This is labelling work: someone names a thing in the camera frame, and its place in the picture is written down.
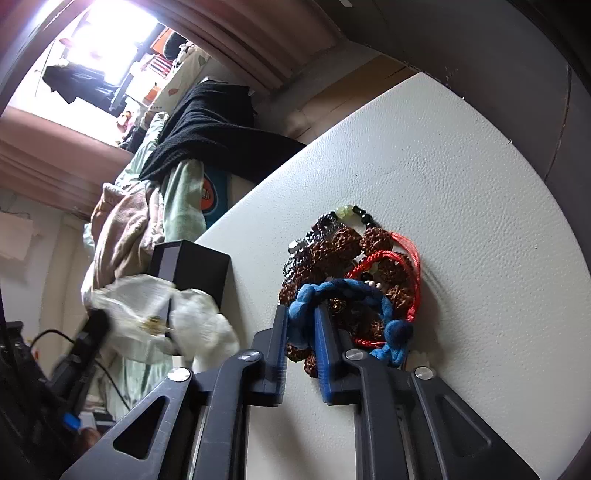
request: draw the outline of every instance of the white table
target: white table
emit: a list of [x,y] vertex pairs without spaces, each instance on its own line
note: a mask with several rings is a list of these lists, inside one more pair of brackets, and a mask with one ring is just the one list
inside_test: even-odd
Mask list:
[[[413,348],[539,474],[591,430],[591,288],[556,202],[503,135],[424,74],[376,98],[241,200],[199,243],[228,253],[222,312],[245,346],[268,327],[291,240],[357,203],[424,265]],[[350,407],[290,363],[284,403],[254,408],[247,476],[351,480]]]

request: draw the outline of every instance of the curtain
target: curtain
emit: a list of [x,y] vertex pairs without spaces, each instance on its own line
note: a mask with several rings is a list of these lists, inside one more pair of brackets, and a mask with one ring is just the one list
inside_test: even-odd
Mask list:
[[261,93],[281,87],[340,33],[309,0],[133,0]]
[[0,117],[0,186],[66,212],[89,216],[131,157],[10,106]]

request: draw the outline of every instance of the white plastic bag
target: white plastic bag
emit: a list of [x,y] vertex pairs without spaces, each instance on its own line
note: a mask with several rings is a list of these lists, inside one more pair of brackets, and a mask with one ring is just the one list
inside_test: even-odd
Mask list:
[[92,294],[92,307],[103,309],[111,318],[108,346],[118,354],[143,364],[155,364],[174,353],[164,336],[147,328],[175,292],[174,284],[150,275],[123,277]]
[[171,299],[170,332],[180,353],[194,358],[195,371],[216,367],[238,351],[238,338],[228,320],[200,290],[178,291],[161,278],[135,275],[97,290],[91,304],[111,318],[108,346],[125,358],[153,364],[176,352],[164,336],[165,319],[158,318]]
[[194,358],[194,372],[219,366],[239,349],[234,329],[204,291],[176,290],[170,323],[183,356]]

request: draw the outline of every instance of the blue braided cord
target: blue braided cord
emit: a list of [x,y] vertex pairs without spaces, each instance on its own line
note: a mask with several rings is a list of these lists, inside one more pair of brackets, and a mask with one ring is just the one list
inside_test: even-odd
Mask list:
[[[320,285],[302,286],[288,310],[287,336],[293,346],[300,349],[308,347],[315,349],[317,337],[313,310],[319,303],[331,298],[359,301],[376,310],[385,325],[386,345],[381,349],[373,350],[371,355],[388,361],[395,367],[404,363],[407,343],[413,335],[412,324],[392,318],[394,316],[392,303],[380,290],[361,280],[351,278],[337,278]],[[318,365],[322,361],[322,359],[319,361],[318,353],[316,361]]]

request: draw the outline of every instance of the black cloth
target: black cloth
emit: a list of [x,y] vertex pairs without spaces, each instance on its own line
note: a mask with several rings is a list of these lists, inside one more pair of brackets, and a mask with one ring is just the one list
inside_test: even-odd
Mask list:
[[186,41],[187,39],[182,35],[172,32],[164,44],[164,58],[167,60],[174,60],[178,56],[181,45]]
[[203,82],[177,105],[139,179],[162,182],[179,162],[195,158],[259,183],[304,147],[254,128],[248,87]]
[[84,65],[68,62],[65,66],[48,66],[43,81],[52,92],[57,91],[68,103],[81,98],[113,116],[121,115],[126,106],[125,101],[122,101],[117,108],[110,110],[111,101],[119,87],[106,82],[104,72]]
[[148,133],[148,131],[141,127],[133,127],[125,136],[119,148],[123,148],[131,153],[137,153],[141,144],[144,142],[146,133]]

